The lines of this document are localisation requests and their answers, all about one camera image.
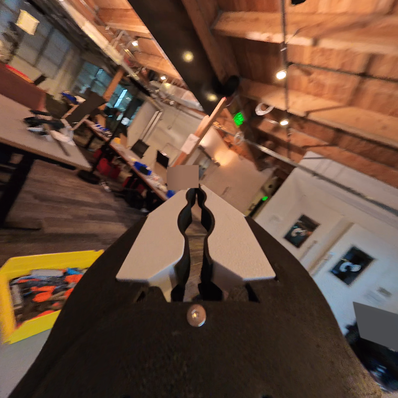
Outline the dark wall poster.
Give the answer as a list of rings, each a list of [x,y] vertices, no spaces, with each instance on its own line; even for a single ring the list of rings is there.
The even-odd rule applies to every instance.
[[[330,273],[350,286],[375,260],[362,249],[351,246],[330,269]]]
[[[302,214],[286,232],[284,239],[295,248],[301,248],[319,226],[319,222]]]

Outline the long cluttered work table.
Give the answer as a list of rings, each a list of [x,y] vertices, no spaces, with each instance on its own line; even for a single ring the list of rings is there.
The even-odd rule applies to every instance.
[[[147,166],[148,173],[142,173],[140,171],[138,156],[127,149],[123,144],[119,143],[115,139],[110,142],[111,149],[117,153],[117,155],[134,171],[137,176],[162,200],[168,200],[167,187],[164,184],[162,178],[156,174],[152,169]]]

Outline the red chair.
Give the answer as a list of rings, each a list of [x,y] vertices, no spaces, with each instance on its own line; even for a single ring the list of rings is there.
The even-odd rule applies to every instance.
[[[117,180],[121,172],[121,167],[102,157],[96,167],[96,171],[107,178]]]

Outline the wooden support post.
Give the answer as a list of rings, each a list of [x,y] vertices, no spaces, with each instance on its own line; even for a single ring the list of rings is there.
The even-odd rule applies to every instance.
[[[202,121],[200,122],[198,128],[193,134],[190,134],[183,146],[181,147],[180,154],[173,163],[173,167],[186,165],[188,160],[191,158],[192,153],[200,144],[202,139],[205,137],[209,129],[213,126],[213,123],[216,122],[218,117],[221,115],[222,111],[226,108],[227,98],[223,97],[211,115],[206,115]]]

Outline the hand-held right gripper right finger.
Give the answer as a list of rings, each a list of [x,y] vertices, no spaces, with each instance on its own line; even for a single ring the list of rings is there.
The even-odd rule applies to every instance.
[[[245,216],[204,185],[196,193],[206,230],[198,284],[202,299],[222,301],[236,287],[273,280],[276,274]]]

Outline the grey desk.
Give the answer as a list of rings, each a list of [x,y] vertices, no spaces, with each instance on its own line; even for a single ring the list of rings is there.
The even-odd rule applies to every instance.
[[[0,346],[0,396],[7,398],[40,353],[51,329]]]

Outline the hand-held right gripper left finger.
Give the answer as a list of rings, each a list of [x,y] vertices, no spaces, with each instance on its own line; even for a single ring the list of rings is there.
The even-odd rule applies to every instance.
[[[116,279],[158,287],[167,301],[182,302],[191,263],[186,229],[195,202],[196,189],[182,190],[152,211]]]

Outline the yellow plastic bin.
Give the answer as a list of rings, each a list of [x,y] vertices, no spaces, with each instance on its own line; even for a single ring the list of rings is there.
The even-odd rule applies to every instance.
[[[25,257],[13,257],[0,271],[0,320],[1,343],[13,344],[53,327],[60,311],[24,322],[17,327],[13,312],[9,281],[27,275],[35,269],[64,269],[90,267],[103,253],[103,250],[73,251]]]

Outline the grey table with black legs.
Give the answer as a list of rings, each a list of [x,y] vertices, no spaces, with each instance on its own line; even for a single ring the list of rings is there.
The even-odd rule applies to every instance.
[[[6,183],[1,184],[0,221],[1,228],[32,230],[41,229],[42,223],[33,218],[8,219],[9,213],[20,194],[34,161],[41,160],[62,167],[89,171],[86,158],[76,146],[70,146],[52,138],[38,137],[28,132],[23,118],[29,109],[1,95],[1,151],[21,155],[18,163],[1,164],[1,172],[10,172]]]

